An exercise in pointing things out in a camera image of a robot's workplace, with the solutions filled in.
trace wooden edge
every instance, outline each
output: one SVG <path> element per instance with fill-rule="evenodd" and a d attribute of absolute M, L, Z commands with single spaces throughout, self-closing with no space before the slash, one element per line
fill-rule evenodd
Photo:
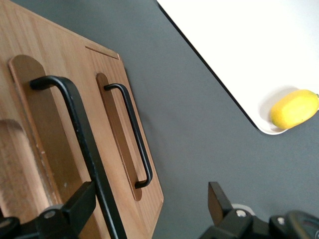
<path fill-rule="evenodd" d="M 52 22 L 52 21 L 40 16 L 40 15 L 38 15 L 38 14 L 36 14 L 36 13 L 34 13 L 34 12 L 32 12 L 32 11 L 30 11 L 30 10 L 28 10 L 28 9 L 18 5 L 18 4 L 16 4 L 16 3 L 14 3 L 14 2 L 11 2 L 10 0 L 1 0 L 1 2 L 3 2 L 6 6 L 14 7 L 15 10 L 19 10 L 19 11 L 22 11 L 22 12 L 30 15 L 30 16 L 36 17 L 36 18 L 38 18 L 38 20 L 46 22 L 46 23 L 58 28 L 59 30 L 62 30 L 64 32 L 70 34 L 70 35 L 73 35 L 73 36 L 76 36 L 78 38 L 81 38 L 83 40 L 84 44 L 91 50 L 100 52 L 100 53 L 102 53 L 104 55 L 107 55 L 107 56 L 111 56 L 111 57 L 113 57 L 115 59 L 119 59 L 118 58 L 118 54 L 115 51 L 113 51 L 111 49 L 108 49 L 107 47 L 101 46 L 101 45 L 95 43 L 94 41 L 91 41 L 91 40 L 89 40 L 89 39 L 87 39 L 87 38 L 85 38 L 85 37 L 83 37 L 81 35 L 78 35 L 77 33 L 72 32 L 72 31 L 68 30 L 67 28 L 65 28 L 63 26 L 60 26 L 60 25 L 58 25 L 58 24 L 56 24 L 56 23 L 54 23 L 54 22 Z"/>
<path fill-rule="evenodd" d="M 135 188 L 135 183 L 138 182 L 138 176 L 125 138 L 124 130 L 121 125 L 120 117 L 116 110 L 112 93 L 104 90 L 104 86 L 108 85 L 109 81 L 103 73 L 97 74 L 96 80 L 133 197 L 136 201 L 139 201 L 142 198 L 142 190 L 141 188 Z"/>

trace yellow lemon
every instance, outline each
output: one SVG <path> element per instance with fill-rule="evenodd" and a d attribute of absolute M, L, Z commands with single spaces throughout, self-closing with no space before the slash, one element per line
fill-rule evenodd
<path fill-rule="evenodd" d="M 317 94 L 309 90 L 296 90 L 275 103 L 270 118 L 278 128 L 289 129 L 314 116 L 318 107 Z"/>

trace wooden panel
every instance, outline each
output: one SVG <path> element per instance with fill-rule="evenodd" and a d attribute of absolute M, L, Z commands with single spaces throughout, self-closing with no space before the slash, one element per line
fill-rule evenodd
<path fill-rule="evenodd" d="M 15 86 L 7 66 L 9 59 L 20 54 L 31 56 L 40 62 L 47 75 L 66 77 L 76 85 L 128 238 L 151 238 L 160 213 L 163 196 L 139 116 L 137 115 L 137 118 L 153 169 L 153 180 L 149 186 L 142 189 L 142 198 L 137 202 L 134 200 L 129 187 L 121 155 L 113 137 L 112 128 L 95 79 L 96 73 L 103 72 L 110 80 L 110 83 L 121 83 L 129 89 L 124 66 L 119 60 L 117 53 L 49 22 L 7 0 L 0 1 L 0 16 L 0 120 L 14 120 L 25 131 L 33 152 L 33 157 L 28 160 L 37 162 L 36 167 L 42 177 L 44 190 L 50 195 L 48 200 L 52 200 L 50 204 L 59 201 L 58 197 L 54 197 L 58 186 L 52 185 L 50 177 L 46 173 L 47 169 L 44 169 L 38 163 L 42 162 L 42 151 L 38 150 L 34 138 L 31 137 L 33 135 L 32 130 L 26 120 L 23 105 L 16 95 Z M 88 181 L 90 178 L 64 100 L 57 89 L 53 88 L 51 92 L 78 175 L 82 182 Z M 138 179 L 139 181 L 144 180 L 146 176 L 143 164 L 139 158 L 139 151 L 134 141 L 125 107 L 123 102 L 121 102 L 121 95 L 119 95 L 119 92 L 113 91 L 112 95 L 120 121 L 123 124 L 123 131 L 128 141 L 129 151 L 134 167 L 137 170 Z M 98 207 L 94 212 L 94 216 L 101 238 L 110 238 L 102 213 Z"/>
<path fill-rule="evenodd" d="M 108 78 L 103 73 L 99 73 L 96 76 L 96 80 L 100 89 L 100 93 L 103 99 L 106 113 L 110 120 L 110 124 L 112 127 L 114 138 L 116 140 L 117 147 L 121 154 L 123 167 L 126 171 L 126 175 L 128 178 L 128 182 L 130 184 L 132 194 L 134 196 L 134 199 L 136 201 L 139 201 L 142 198 L 142 190 L 141 188 L 138 188 L 138 189 L 135 188 L 135 183 L 138 182 L 139 179 L 136 174 L 136 170 L 134 168 L 131 153 L 125 138 L 125 134 L 123 131 L 123 127 L 121 125 L 119 114 L 116 110 L 116 105 L 111 92 L 107 92 L 103 88 L 105 85 L 109 84 Z"/>
<path fill-rule="evenodd" d="M 144 230 L 146 231 L 146 238 L 151 238 L 155 229 L 156 222 L 158 220 L 158 216 L 160 213 L 160 209 L 163 204 L 163 195 L 160 188 L 160 183 L 154 168 L 152 156 L 147 144 L 147 140 L 143 131 L 143 127 L 141 124 L 141 120 L 139 115 L 137 114 L 137 108 L 134 102 L 133 94 L 126 76 L 125 68 L 123 66 L 123 62 L 121 60 L 116 60 L 111 57 L 107 57 L 105 55 L 99 54 L 95 51 L 87 49 L 87 57 L 92 62 L 92 68 L 94 72 L 92 74 L 97 75 L 98 73 L 103 73 L 107 79 L 108 83 L 121 83 L 125 85 L 131 95 L 132 104 L 137 116 L 137 120 L 139 123 L 139 127 L 141 129 L 142 138 L 145 143 L 145 147 L 148 153 L 148 157 L 150 159 L 151 167 L 153 170 L 153 179 L 150 185 L 142 189 L 143 195 L 142 199 L 135 203 L 135 208 L 138 210 L 139 217 L 141 218 Z M 129 147 L 129 151 L 131 153 L 131 157 L 134 163 L 135 170 L 138 175 L 139 181 L 145 180 L 146 175 L 143 167 L 143 163 L 140 157 L 140 153 L 137 147 L 137 143 L 135 141 L 135 137 L 133 134 L 133 130 L 131 127 L 131 123 L 126 112 L 126 107 L 122 98 L 122 95 L 119 91 L 111 91 L 114 102 L 116 104 L 117 114 L 121 121 L 121 125 L 125 134 L 125 138 Z"/>
<path fill-rule="evenodd" d="M 34 91 L 29 86 L 31 80 L 45 76 L 44 69 L 39 62 L 26 55 L 12 58 L 9 61 L 9 67 L 25 117 L 33 133 L 36 148 L 41 154 L 41 163 L 46 169 L 50 183 L 55 186 L 58 203 L 65 203 L 82 185 L 82 180 L 74 163 L 51 91 Z M 28 164 L 29 162 L 25 162 L 23 166 L 27 167 Z M 100 236 L 93 217 L 87 222 L 81 236 L 83 238 Z"/>

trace white table surface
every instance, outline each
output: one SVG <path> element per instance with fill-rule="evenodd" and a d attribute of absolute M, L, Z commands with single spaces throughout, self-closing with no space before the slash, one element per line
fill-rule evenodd
<path fill-rule="evenodd" d="M 318 0 L 158 0 L 255 125 L 280 134 L 272 105 L 319 93 Z"/>

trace wooden board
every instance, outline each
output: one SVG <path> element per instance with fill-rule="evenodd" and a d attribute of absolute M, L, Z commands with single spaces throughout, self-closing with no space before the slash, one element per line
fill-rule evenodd
<path fill-rule="evenodd" d="M 123 166 L 123 152 L 119 152 L 117 141 L 113 135 L 113 129 L 106 114 L 96 82 L 97 73 L 102 72 L 110 80 L 110 83 L 116 81 L 129 88 L 131 98 L 133 97 L 123 62 L 118 54 L 7 0 L 0 1 L 0 15 L 0 122 L 5 122 L 5 127 L 7 127 L 7 122 L 13 121 L 14 124 L 19 125 L 17 128 L 20 128 L 24 133 L 25 140 L 27 140 L 27 144 L 25 145 L 29 145 L 29 149 L 24 148 L 24 151 L 31 150 L 32 153 L 23 159 L 22 165 L 25 163 L 31 164 L 28 167 L 34 165 L 34 170 L 38 173 L 37 176 L 35 175 L 34 180 L 37 180 L 36 177 L 40 178 L 43 187 L 42 191 L 48 201 L 47 204 L 52 205 L 62 202 L 67 198 L 67 195 L 71 194 L 71 191 L 76 188 L 77 184 L 89 181 L 90 178 L 64 100 L 60 92 L 52 88 L 49 90 L 53 96 L 53 101 L 51 98 L 50 104 L 55 104 L 56 110 L 54 110 L 54 117 L 55 119 L 60 119 L 61 123 L 54 127 L 60 128 L 59 134 L 64 134 L 63 137 L 66 137 L 67 140 L 64 146 L 68 145 L 65 147 L 69 149 L 68 155 L 71 155 L 73 158 L 71 164 L 76 168 L 75 174 L 72 173 L 72 175 L 70 175 L 65 173 L 60 175 L 60 181 L 58 180 L 59 177 L 55 176 L 54 170 L 59 170 L 58 164 L 50 162 L 50 150 L 46 149 L 50 147 L 46 143 L 48 140 L 43 140 L 45 134 L 40 133 L 45 132 L 46 127 L 39 129 L 39 122 L 36 122 L 36 120 L 39 120 L 35 118 L 39 117 L 39 119 L 41 119 L 40 121 L 48 119 L 46 119 L 45 116 L 35 117 L 34 113 L 32 113 L 33 122 L 28 118 L 28 112 L 25 110 L 25 103 L 23 103 L 28 102 L 28 100 L 22 100 L 22 98 L 18 96 L 19 90 L 13 83 L 12 75 L 7 65 L 8 61 L 17 55 L 28 55 L 32 57 L 43 66 L 44 72 L 47 75 L 66 77 L 76 85 L 82 98 L 128 238 L 151 238 L 163 204 L 163 195 L 141 121 L 137 114 L 154 176 L 152 183 L 145 189 L 142 189 L 141 199 L 136 201 Z M 134 140 L 129 119 L 127 118 L 125 106 L 121 103 L 121 96 L 118 92 L 112 92 L 112 96 L 137 177 L 139 181 L 144 180 L 146 177 L 144 167 L 139 158 L 139 151 Z M 2 151 L 2 149 L 0 149 L 0 151 L 0 155 L 7 154 L 7 150 Z M 57 152 L 50 152 L 50 155 L 51 154 L 59 155 Z M 20 176 L 21 174 L 17 174 L 16 177 L 14 176 L 10 178 L 10 180 L 16 180 L 16 178 Z M 63 189 L 65 182 L 67 182 L 67 187 Z M 0 195 L 6 191 L 6 189 L 9 188 L 4 184 L 0 184 Z M 20 191 L 16 190 L 16 193 L 16 195 L 19 196 Z M 31 197 L 28 206 L 24 205 L 23 208 L 20 208 L 20 213 L 25 210 L 25 207 L 30 207 L 30 205 L 35 202 L 36 201 Z M 43 205 L 40 205 L 37 210 L 43 210 L 47 204 L 45 204 L 44 201 Z M 3 204 L 1 200 L 0 207 L 5 217 L 11 216 L 9 211 L 5 210 L 6 204 Z M 91 231 L 100 236 L 88 236 L 87 238 L 110 238 L 99 207 L 97 207 L 94 212 L 94 218 L 97 223 L 97 228 Z"/>

